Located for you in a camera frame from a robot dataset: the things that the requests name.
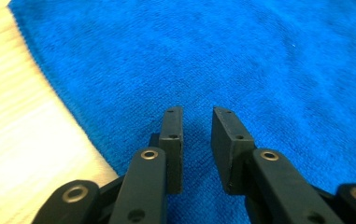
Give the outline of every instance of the blue microfiber cloth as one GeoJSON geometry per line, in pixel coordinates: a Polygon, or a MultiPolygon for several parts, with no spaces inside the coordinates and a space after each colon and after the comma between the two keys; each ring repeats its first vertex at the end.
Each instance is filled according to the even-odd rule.
{"type": "Polygon", "coordinates": [[[44,75],[119,175],[184,107],[169,223],[249,223],[210,148],[213,105],[310,184],[356,182],[356,1],[13,0],[44,75]]]}

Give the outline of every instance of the wooden table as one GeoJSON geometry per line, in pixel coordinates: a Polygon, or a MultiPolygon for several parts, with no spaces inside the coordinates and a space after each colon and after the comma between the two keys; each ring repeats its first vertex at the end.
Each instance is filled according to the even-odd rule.
{"type": "Polygon", "coordinates": [[[30,223],[62,184],[117,175],[43,77],[0,0],[0,223],[30,223]]]}

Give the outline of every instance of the table surface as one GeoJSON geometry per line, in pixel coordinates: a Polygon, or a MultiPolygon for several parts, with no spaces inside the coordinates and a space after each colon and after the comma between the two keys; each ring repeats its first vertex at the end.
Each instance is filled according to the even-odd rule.
{"type": "Polygon", "coordinates": [[[117,177],[30,55],[0,0],[0,223],[30,223],[61,185],[117,177]]]}

